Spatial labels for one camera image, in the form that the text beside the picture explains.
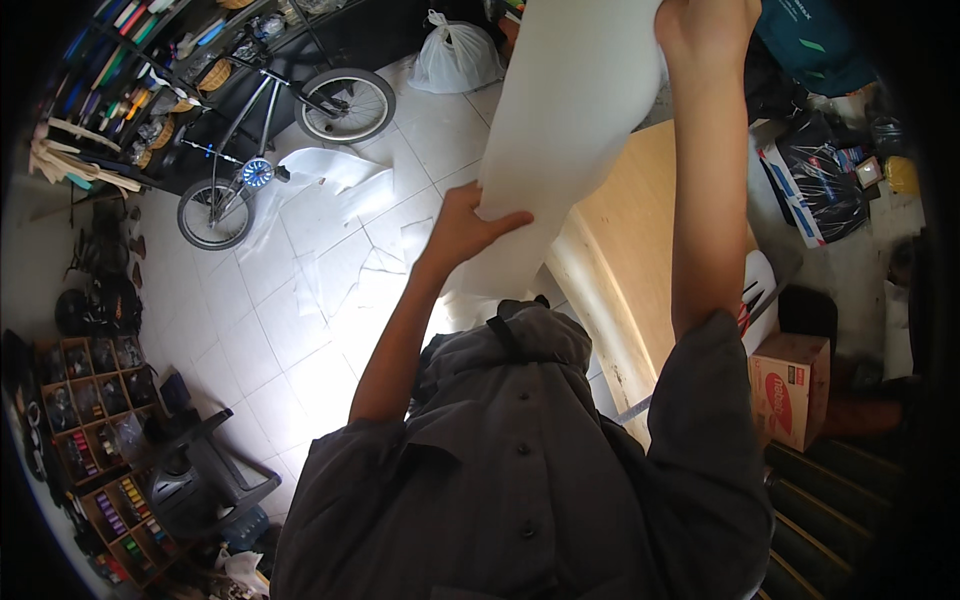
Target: white paper roll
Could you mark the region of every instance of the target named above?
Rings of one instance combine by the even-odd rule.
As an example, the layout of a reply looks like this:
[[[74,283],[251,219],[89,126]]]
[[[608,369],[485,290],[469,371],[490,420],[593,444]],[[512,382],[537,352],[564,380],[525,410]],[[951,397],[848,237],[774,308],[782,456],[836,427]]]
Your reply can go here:
[[[660,0],[546,0],[523,15],[483,157],[485,219],[516,210],[533,225],[464,264],[447,289],[521,298],[569,209],[607,178],[649,112],[662,58]]]

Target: bicycle tire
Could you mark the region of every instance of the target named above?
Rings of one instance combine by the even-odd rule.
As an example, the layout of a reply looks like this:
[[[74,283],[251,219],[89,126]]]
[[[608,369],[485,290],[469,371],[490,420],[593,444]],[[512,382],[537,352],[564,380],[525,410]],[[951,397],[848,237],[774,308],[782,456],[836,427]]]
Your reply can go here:
[[[220,188],[221,186],[225,188],[229,188],[230,184],[231,184],[230,180],[217,178],[218,188]],[[253,201],[250,196],[249,190],[247,190],[246,187],[244,187],[239,192],[243,197],[244,204],[247,207],[247,223],[244,224],[243,229],[241,229],[237,235],[233,236],[232,238],[223,242],[222,244],[209,244],[209,243],[205,243],[203,240],[197,239],[197,237],[193,235],[192,231],[184,221],[184,211],[186,209],[187,203],[191,202],[193,197],[196,196],[198,193],[208,189],[210,189],[210,179],[204,179],[204,180],[197,181],[196,183],[188,187],[187,190],[183,192],[183,195],[180,196],[180,203],[177,205],[177,227],[180,228],[180,235],[186,238],[186,241],[190,242],[190,244],[192,244],[193,246],[196,246],[197,248],[200,248],[201,250],[216,252],[220,250],[227,250],[227,249],[233,248],[240,242],[244,241],[244,239],[247,238],[247,235],[250,234],[250,230],[253,228],[253,220],[256,213],[255,213],[255,208],[253,206]]]
[[[314,139],[318,139],[328,144],[355,144],[357,142],[362,142],[366,139],[374,137],[390,125],[391,121],[394,120],[394,112],[396,112],[396,96],[394,94],[394,89],[390,87],[390,84],[388,84],[385,79],[371,71],[355,68],[330,69],[329,71],[325,71],[307,83],[303,84],[301,91],[305,97],[309,98],[310,95],[313,94],[320,86],[338,79],[355,79],[379,89],[387,103],[386,116],[384,117],[383,121],[380,122],[379,125],[377,125],[377,127],[370,132],[365,132],[355,138],[343,139],[334,135],[324,134],[323,131],[312,126],[307,120],[307,105],[300,100],[295,99],[294,118],[297,120],[297,124],[300,125],[300,129],[303,130],[304,133]]]

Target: black strap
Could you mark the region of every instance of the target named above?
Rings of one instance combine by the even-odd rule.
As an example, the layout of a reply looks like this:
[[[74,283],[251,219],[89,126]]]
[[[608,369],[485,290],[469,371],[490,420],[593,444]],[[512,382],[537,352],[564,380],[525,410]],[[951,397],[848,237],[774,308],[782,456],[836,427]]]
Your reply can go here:
[[[520,343],[514,337],[514,332],[499,315],[487,319],[487,327],[493,330],[496,339],[500,341],[500,346],[507,351],[507,360],[523,365],[529,362],[520,348]]]

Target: shirt button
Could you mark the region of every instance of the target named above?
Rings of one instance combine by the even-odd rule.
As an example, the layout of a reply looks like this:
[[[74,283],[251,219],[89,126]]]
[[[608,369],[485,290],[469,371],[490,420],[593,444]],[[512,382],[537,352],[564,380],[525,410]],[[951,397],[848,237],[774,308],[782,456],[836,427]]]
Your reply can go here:
[[[534,527],[534,524],[531,521],[523,523],[523,526],[520,527],[520,537],[525,540],[529,540],[537,534],[537,528]]]

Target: bicycle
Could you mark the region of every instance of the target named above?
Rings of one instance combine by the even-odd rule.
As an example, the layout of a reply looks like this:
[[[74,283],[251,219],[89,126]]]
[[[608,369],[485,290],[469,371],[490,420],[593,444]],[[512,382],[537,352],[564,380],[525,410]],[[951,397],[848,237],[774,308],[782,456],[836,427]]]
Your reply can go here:
[[[302,22],[309,22],[298,3],[292,2],[291,7]],[[329,66],[316,32],[309,26],[306,31],[313,37],[324,62]],[[194,246],[209,251],[225,250],[240,244],[253,227],[255,190],[274,178],[281,181],[290,178],[286,169],[275,167],[264,157],[276,98],[282,86],[289,88],[296,98],[294,118],[300,128],[307,135],[326,143],[353,144],[369,139],[390,125],[396,110],[393,89],[371,71],[350,67],[331,68],[299,85],[287,81],[269,68],[258,67],[234,56],[224,58],[259,72],[263,76],[260,85],[216,148],[212,144],[204,146],[184,139],[184,130],[180,130],[174,140],[177,144],[203,150],[213,159],[210,179],[197,181],[187,188],[177,207],[180,233]],[[268,86],[271,88],[270,100],[256,154],[247,161],[225,154],[227,144]],[[217,177],[218,158],[237,166],[231,179]]]

